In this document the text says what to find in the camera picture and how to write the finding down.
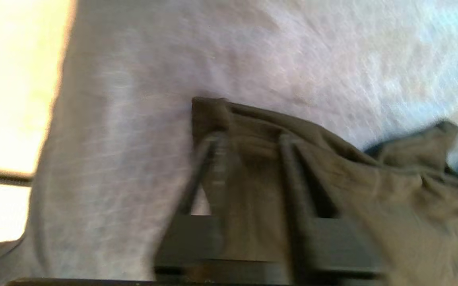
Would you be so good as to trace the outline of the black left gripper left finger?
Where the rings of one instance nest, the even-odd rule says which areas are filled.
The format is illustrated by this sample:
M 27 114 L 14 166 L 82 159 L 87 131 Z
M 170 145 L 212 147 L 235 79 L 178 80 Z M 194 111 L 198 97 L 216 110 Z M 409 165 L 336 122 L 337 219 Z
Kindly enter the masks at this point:
M 227 144 L 227 135 L 223 132 L 209 134 L 199 144 L 190 177 L 155 253 L 156 278 L 185 278 L 189 268 L 215 259 L 221 252 L 229 174 Z M 204 182 L 208 185 L 203 191 L 210 214 L 192 215 Z

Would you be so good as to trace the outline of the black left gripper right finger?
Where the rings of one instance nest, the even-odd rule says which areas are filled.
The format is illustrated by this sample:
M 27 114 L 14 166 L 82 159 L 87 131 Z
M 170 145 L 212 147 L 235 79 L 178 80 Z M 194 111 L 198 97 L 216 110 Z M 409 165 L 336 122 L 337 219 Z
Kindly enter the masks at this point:
M 380 280 L 384 264 L 371 241 L 342 215 L 307 164 L 298 141 L 279 138 L 294 280 Z

